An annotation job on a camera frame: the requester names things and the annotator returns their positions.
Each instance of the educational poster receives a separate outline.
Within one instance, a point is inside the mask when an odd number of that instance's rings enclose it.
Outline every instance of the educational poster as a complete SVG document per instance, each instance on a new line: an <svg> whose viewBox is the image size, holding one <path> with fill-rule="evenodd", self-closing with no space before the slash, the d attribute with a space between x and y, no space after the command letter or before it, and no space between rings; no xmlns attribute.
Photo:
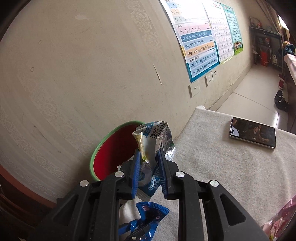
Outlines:
<svg viewBox="0 0 296 241"><path fill-rule="evenodd" d="M219 65L213 31L201 1L160 0L185 57L190 82Z"/></svg>
<svg viewBox="0 0 296 241"><path fill-rule="evenodd" d="M223 64L234 56L232 38L227 18L220 3L212 0L202 2L214 32L219 60Z"/></svg>
<svg viewBox="0 0 296 241"><path fill-rule="evenodd" d="M243 51L242 37L239 31L237 18L235 16L235 13L232 7L226 6L224 4L221 4L221 5L223 6L224 12L227 17L228 25L230 28L233 47L234 47L234 55L237 55L238 53Z"/></svg>

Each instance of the smartphone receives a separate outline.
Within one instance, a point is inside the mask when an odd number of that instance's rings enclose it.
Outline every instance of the smartphone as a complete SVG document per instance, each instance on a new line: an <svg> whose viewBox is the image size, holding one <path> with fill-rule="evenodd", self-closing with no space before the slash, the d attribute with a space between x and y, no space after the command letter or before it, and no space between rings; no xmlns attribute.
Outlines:
<svg viewBox="0 0 296 241"><path fill-rule="evenodd" d="M276 148L275 128L254 121L232 117L229 136L271 149Z"/></svg>

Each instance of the red bucket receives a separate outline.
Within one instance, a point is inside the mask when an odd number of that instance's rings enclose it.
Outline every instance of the red bucket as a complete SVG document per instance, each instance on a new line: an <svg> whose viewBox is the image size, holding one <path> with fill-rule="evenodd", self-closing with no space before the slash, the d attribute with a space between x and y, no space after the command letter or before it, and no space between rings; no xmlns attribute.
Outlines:
<svg viewBox="0 0 296 241"><path fill-rule="evenodd" d="M268 56L267 56L267 53L261 51L260 52L260 56L261 56L261 65L268 66Z"/></svg>
<svg viewBox="0 0 296 241"><path fill-rule="evenodd" d="M135 153L138 144L132 133L142 124L140 121L126 122L104 137L91 156L89 169L94 180L104 180Z"/></svg>

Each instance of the red shoe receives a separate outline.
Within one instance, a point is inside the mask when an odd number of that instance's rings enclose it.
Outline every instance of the red shoe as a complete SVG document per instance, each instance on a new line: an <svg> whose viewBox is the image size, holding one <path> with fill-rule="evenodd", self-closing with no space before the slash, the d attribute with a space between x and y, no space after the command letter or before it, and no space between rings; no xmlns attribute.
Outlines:
<svg viewBox="0 0 296 241"><path fill-rule="evenodd" d="M279 78L281 81L286 82L285 76L283 74L279 74Z"/></svg>
<svg viewBox="0 0 296 241"><path fill-rule="evenodd" d="M281 90L284 88L284 82L282 80L279 81L279 88Z"/></svg>

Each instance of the floor tile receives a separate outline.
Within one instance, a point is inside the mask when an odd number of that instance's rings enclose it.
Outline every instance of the floor tile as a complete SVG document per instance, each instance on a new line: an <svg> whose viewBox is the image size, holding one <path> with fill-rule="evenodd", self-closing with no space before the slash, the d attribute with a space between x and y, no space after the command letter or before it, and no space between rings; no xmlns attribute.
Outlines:
<svg viewBox="0 0 296 241"><path fill-rule="evenodd" d="M288 120L288 113L283 110L279 110L279 116L281 116L285 120Z"/></svg>
<svg viewBox="0 0 296 241"><path fill-rule="evenodd" d="M253 65L243 81L234 90L234 93L278 113L278 109L274 105L274 97L279 90L279 73L271 67Z"/></svg>
<svg viewBox="0 0 296 241"><path fill-rule="evenodd" d="M288 120L282 118L280 115L278 117L278 121L277 121L277 124L276 124L276 127L278 129L281 129L281 130L284 130L284 131L287 131L287 126L288 126Z"/></svg>
<svg viewBox="0 0 296 241"><path fill-rule="evenodd" d="M269 126L276 126L278 114L252 100L232 93L217 112L249 119Z"/></svg>

